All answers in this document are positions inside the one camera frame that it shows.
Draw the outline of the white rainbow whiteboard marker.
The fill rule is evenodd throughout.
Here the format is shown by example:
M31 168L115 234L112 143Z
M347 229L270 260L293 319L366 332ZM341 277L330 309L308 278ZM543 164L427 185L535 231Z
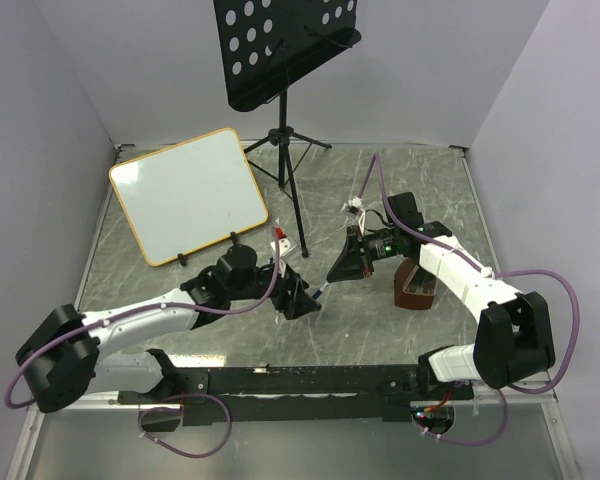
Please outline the white rainbow whiteboard marker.
M313 294L312 298L317 300L321 297L321 295L325 292L325 290L329 287L329 283L325 282L320 288L318 288Z

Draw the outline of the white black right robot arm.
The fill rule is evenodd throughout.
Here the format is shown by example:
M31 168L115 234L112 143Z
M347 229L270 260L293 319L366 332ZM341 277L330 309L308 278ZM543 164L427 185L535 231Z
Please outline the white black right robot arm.
M327 280L368 278L375 262L400 255L433 275L469 310L477 322L474 343L420 356L424 368L416 384L424 396L438 398L456 381L482 381L500 389L554 365L549 309L540 294L522 293L484 273L448 228L424 220L412 193L389 197L385 212L389 223L383 229L366 233L358 224L347 228Z

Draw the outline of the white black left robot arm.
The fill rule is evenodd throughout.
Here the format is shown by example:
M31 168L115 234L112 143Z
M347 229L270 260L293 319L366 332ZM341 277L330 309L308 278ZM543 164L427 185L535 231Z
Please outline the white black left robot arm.
M265 302L287 320L319 311L308 283L284 261L281 242L273 246L273 258L260 266L251 247L234 245L179 287L133 305L88 312L72 304L55 308L15 355L15 378L25 380L30 401L14 401L9 386L5 405L20 409L32 403L52 413L85 394L116 390L164 402L178 387L168 356L158 350L128 355L126 349L248 313Z

